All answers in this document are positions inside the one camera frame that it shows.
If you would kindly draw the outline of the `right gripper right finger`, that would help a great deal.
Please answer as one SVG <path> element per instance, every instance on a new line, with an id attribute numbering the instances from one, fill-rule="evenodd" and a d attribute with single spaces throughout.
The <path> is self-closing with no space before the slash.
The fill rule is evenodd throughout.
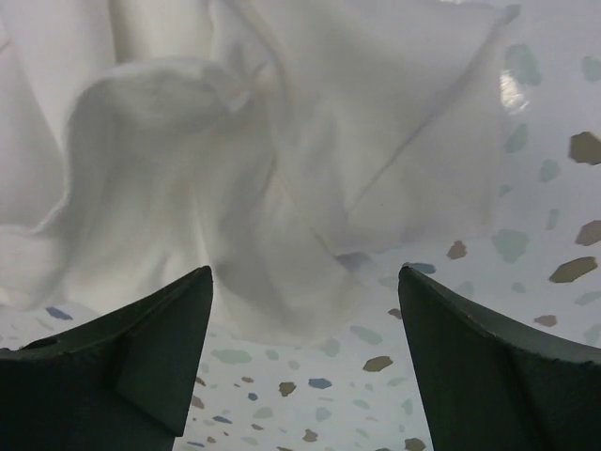
<path id="1" fill-rule="evenodd" d="M 398 297 L 434 449 L 599 449 L 598 348 L 510 319 L 410 266 Z"/>

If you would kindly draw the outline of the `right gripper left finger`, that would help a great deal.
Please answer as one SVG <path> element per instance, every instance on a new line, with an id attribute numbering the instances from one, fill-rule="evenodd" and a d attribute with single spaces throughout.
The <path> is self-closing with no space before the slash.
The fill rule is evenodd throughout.
<path id="1" fill-rule="evenodd" d="M 19 350 L 1 351 L 4 450 L 170 450 L 186 427 L 210 267 Z"/>

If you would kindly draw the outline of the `white t shirt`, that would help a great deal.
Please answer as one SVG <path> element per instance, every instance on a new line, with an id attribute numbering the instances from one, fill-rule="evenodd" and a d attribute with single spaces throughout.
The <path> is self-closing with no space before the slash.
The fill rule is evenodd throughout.
<path id="1" fill-rule="evenodd" d="M 5 1 L 1 302 L 105 314 L 201 266 L 231 334 L 330 338 L 343 262 L 485 234 L 505 13 L 443 1 Z"/>

